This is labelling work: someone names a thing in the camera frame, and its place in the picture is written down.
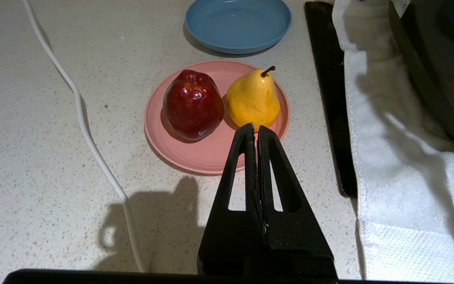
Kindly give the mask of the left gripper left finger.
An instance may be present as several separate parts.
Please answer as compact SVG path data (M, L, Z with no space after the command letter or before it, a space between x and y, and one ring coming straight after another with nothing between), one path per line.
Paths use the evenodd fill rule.
M245 211L229 210L238 157L244 154ZM253 124L239 128L220 179L197 255L198 273L265 277L262 194Z

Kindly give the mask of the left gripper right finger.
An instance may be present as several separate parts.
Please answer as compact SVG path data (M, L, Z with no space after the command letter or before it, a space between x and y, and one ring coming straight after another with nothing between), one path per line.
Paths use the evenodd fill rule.
M258 131L263 244L270 271L281 277L336 279L335 259L279 137Z

